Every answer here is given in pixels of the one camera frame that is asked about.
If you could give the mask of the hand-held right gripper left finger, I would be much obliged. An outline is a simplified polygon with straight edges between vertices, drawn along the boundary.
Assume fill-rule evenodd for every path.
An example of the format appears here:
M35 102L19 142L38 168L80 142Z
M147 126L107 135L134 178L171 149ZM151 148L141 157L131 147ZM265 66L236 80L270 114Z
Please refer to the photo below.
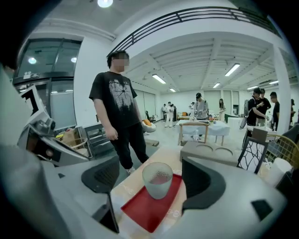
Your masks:
M51 239L119 239L110 190L99 183L93 191L82 182L82 175L102 163L85 162L54 167L35 160L36 190L46 213L43 233Z

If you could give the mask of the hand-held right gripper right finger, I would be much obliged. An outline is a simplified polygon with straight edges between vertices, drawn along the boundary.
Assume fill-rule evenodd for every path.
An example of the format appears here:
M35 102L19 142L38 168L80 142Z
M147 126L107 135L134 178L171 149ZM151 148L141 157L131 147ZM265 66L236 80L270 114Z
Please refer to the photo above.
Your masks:
M287 200L243 169L186 157L181 233L188 239L257 239L279 218Z

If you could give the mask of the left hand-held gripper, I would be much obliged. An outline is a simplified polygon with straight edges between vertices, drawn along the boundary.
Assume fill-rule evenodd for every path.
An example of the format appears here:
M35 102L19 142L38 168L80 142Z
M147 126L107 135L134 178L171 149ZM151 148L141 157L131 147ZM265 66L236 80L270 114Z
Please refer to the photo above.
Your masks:
M32 110L32 114L19 137L19 147L36 154L40 159L51 162L55 166L68 166L89 161L88 157L78 153L63 142L46 137L54 135L56 123L49 116L34 85L23 91L21 97Z

